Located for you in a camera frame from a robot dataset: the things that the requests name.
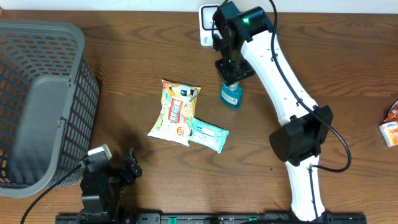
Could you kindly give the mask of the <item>blue mouthwash bottle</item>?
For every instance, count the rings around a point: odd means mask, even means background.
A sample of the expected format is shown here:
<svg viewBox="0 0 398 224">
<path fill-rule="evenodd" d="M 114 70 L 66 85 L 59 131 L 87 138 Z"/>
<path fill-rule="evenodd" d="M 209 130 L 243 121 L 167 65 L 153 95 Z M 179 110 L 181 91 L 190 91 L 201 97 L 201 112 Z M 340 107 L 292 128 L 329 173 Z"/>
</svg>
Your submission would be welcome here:
<svg viewBox="0 0 398 224">
<path fill-rule="evenodd" d="M 226 86 L 225 83 L 221 85 L 220 99 L 230 108 L 239 109 L 241 106 L 241 98 L 243 95 L 243 88 L 239 82 Z"/>
</svg>

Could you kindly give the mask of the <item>yellow chips snack bag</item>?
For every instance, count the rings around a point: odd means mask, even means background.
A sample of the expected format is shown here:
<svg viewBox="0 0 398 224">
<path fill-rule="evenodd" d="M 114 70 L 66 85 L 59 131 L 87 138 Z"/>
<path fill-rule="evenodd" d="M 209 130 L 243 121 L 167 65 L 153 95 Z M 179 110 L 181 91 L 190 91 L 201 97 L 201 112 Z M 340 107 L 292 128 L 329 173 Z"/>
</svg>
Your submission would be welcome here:
<svg viewBox="0 0 398 224">
<path fill-rule="evenodd" d="M 201 88 L 167 80 L 162 84 L 161 111 L 147 136 L 188 146 Z"/>
</svg>

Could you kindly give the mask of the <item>light blue wet wipes pack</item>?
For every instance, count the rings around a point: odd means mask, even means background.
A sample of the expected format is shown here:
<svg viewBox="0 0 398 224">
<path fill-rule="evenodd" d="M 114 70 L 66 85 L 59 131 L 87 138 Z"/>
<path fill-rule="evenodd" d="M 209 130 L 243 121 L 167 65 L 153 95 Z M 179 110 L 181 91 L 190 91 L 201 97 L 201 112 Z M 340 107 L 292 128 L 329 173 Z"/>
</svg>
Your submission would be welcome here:
<svg viewBox="0 0 398 224">
<path fill-rule="evenodd" d="M 192 119 L 192 133 L 190 141 L 209 147 L 220 154 L 226 142 L 229 131 L 213 126 L 197 118 Z"/>
</svg>

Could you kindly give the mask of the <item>brown Top chocolate bar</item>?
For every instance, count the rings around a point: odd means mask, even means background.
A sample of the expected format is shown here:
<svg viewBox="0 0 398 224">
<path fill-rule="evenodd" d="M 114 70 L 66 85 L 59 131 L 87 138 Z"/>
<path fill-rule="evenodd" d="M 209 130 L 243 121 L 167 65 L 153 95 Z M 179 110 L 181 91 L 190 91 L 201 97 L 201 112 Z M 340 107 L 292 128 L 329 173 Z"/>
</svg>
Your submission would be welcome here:
<svg viewBox="0 0 398 224">
<path fill-rule="evenodd" d="M 396 101 L 392 107 L 390 108 L 386 119 L 384 120 L 386 123 L 391 121 L 397 121 L 398 118 L 398 101 Z"/>
</svg>

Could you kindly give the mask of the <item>small orange white tissue pack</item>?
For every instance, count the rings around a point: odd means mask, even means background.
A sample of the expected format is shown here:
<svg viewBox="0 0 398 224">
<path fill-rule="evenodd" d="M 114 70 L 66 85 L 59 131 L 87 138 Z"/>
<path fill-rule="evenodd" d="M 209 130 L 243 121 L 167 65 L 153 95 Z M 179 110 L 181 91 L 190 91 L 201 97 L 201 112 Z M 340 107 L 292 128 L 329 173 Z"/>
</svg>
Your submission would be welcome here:
<svg viewBox="0 0 398 224">
<path fill-rule="evenodd" d="M 380 132 L 389 147 L 397 145 L 397 121 L 390 121 L 380 125 Z"/>
</svg>

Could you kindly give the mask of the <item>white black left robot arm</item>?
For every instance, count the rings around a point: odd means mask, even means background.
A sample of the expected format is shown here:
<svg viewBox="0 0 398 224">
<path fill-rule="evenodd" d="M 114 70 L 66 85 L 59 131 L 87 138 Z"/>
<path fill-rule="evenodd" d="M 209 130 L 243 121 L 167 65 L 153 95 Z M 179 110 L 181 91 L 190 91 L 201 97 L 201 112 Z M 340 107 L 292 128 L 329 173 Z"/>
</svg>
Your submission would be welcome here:
<svg viewBox="0 0 398 224">
<path fill-rule="evenodd" d="M 85 168 L 80 182 L 83 215 L 88 223 L 112 223 L 118 221 L 119 200 L 122 189 L 135 183 L 142 169 L 131 148 L 123 165 L 112 168 L 109 147 L 105 144 L 90 149 L 81 160 Z"/>
</svg>

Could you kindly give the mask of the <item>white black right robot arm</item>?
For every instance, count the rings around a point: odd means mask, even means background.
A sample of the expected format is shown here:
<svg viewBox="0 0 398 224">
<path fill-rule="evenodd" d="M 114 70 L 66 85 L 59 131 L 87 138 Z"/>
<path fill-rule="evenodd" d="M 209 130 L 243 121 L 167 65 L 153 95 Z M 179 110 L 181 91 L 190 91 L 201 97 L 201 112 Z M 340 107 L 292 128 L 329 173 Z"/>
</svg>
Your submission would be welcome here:
<svg viewBox="0 0 398 224">
<path fill-rule="evenodd" d="M 319 220 L 325 208 L 316 166 L 333 119 L 331 109 L 319 107 L 304 90 L 279 48 L 277 21 L 263 8 L 241 12 L 234 2 L 224 2 L 212 23 L 213 48 L 222 55 L 215 66 L 224 84 L 257 75 L 274 106 L 280 128 L 269 140 L 288 170 L 291 211 L 300 221 Z"/>
</svg>

